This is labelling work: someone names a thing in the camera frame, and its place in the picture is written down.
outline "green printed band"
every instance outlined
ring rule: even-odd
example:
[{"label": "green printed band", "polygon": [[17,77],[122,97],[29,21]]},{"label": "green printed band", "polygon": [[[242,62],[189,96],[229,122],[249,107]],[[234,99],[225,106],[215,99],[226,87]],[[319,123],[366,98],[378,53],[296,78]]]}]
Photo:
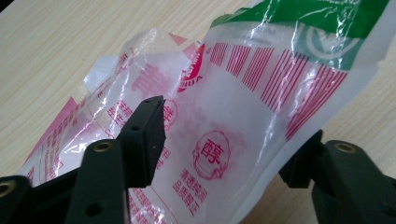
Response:
[{"label": "green printed band", "polygon": [[389,0],[264,0],[253,8],[218,17],[211,27],[233,21],[300,21],[330,33],[365,38]]}]

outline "screw hole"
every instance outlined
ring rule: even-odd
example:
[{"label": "screw hole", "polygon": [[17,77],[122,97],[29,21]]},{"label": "screw hole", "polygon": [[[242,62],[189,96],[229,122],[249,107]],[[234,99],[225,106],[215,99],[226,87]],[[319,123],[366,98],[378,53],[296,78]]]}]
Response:
[{"label": "screw hole", "polygon": [[99,143],[99,144],[97,144],[97,145],[93,148],[93,150],[94,150],[95,152],[104,152],[104,151],[110,150],[111,148],[113,148],[113,145],[112,145],[111,143],[104,142],[104,143]]},{"label": "screw hole", "polygon": [[337,143],[337,144],[335,144],[334,147],[337,148],[338,150],[340,150],[342,152],[346,152],[346,153],[355,153],[356,152],[356,148],[354,148],[352,145],[345,144],[345,143]]},{"label": "screw hole", "polygon": [[96,217],[105,210],[105,206],[102,203],[92,203],[85,209],[85,214],[89,217]]},{"label": "screw hole", "polygon": [[0,183],[0,198],[8,195],[16,186],[17,183],[15,180],[8,180]]}]

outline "printed plastic packaging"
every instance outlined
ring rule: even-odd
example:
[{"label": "printed plastic packaging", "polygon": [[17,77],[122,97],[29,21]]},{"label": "printed plastic packaging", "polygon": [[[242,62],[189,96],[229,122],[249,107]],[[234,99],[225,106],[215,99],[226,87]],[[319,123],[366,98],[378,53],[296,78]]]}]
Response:
[{"label": "printed plastic packaging", "polygon": [[238,222],[375,74],[395,9],[384,0],[264,1],[214,20],[202,43],[142,32],[120,57],[100,59],[84,80],[88,94],[21,174],[37,186],[77,168],[90,143],[115,138],[141,101],[163,95],[165,147],[152,186],[129,191],[132,222]]}]

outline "green label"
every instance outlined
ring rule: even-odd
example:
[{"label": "green label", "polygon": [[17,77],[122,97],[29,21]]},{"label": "green label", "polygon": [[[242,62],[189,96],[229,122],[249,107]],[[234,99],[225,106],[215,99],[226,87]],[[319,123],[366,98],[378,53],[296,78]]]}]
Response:
[{"label": "green label", "polygon": [[348,71],[364,39],[338,36],[324,30],[303,25],[294,45],[296,52],[309,57],[314,63],[323,63],[332,68]]},{"label": "green label", "polygon": [[300,21],[330,33],[365,38],[389,0],[264,0],[212,22],[212,27],[233,21]]}]

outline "wooden table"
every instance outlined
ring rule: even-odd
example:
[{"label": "wooden table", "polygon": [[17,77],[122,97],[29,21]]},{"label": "wooden table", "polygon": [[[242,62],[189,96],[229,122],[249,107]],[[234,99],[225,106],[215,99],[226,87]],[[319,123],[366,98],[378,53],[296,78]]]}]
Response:
[{"label": "wooden table", "polygon": [[[148,28],[202,40],[237,1],[15,1],[0,14],[0,176],[16,174],[101,55]],[[396,41],[372,82],[324,128],[396,176]],[[316,223],[310,189],[276,177],[244,223]]]}]

